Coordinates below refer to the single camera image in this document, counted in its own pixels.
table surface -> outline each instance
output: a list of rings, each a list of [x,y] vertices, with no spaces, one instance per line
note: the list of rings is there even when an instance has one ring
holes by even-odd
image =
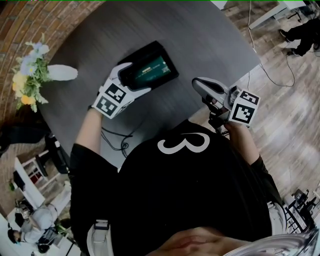
[[[88,105],[96,98],[118,61],[159,41],[180,73],[132,103],[114,119],[103,119],[111,131],[129,134],[130,152],[141,142],[171,129],[204,106],[192,88],[195,77],[208,77],[231,86],[260,63],[231,21],[210,1],[106,2],[67,38],[51,64],[78,69],[72,81],[44,84],[49,101],[40,111],[69,154]],[[122,138],[106,133],[117,148]],[[101,155],[120,167],[125,158],[102,141]]]

